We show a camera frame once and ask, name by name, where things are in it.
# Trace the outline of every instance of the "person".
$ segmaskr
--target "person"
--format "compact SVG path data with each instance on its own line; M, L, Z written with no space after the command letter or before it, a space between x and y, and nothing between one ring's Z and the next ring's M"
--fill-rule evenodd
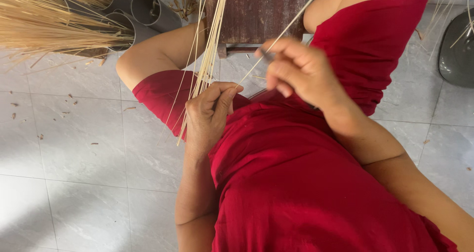
M204 21L121 56L120 78L175 136L186 109L180 251L474 251L474 219L368 118L426 3L315 0L310 47L279 40L252 100L232 82L188 100L196 79L180 70L204 51Z

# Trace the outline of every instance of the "right hand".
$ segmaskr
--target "right hand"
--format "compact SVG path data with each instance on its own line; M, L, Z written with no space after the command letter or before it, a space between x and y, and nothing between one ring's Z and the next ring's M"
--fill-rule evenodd
M266 51L273 42L265 42L261 49ZM282 38L268 52L276 53L266 74L268 90L276 88L285 97L295 92L305 102L322 110L349 98L323 50Z

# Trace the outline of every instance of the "red dress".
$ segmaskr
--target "red dress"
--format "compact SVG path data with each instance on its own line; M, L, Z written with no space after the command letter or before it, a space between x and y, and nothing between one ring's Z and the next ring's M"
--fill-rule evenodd
M390 84L427 0L370 0L337 12L311 43L366 115ZM192 74L156 73L133 92L175 136ZM210 152L219 196L213 251L457 251L428 219L388 193L297 95L240 95Z

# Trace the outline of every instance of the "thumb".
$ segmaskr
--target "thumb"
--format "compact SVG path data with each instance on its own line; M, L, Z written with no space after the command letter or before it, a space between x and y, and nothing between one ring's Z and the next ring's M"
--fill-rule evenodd
M267 89L274 89L280 81L284 81L295 90L308 82L308 75L289 61L276 60L270 63L267 70Z
M212 116L213 121L220 121L226 119L228 109L232 104L232 100L234 99L236 93L237 90L235 88L229 88L220 95L219 100L217 101L216 111Z

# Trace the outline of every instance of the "left hand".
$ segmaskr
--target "left hand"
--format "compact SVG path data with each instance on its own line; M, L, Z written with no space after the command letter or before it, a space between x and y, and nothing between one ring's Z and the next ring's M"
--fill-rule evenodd
M188 118L186 153L201 159L219 141L226 126L226 117L233 114L232 100L244 90L236 83L213 82L203 93L186 102Z

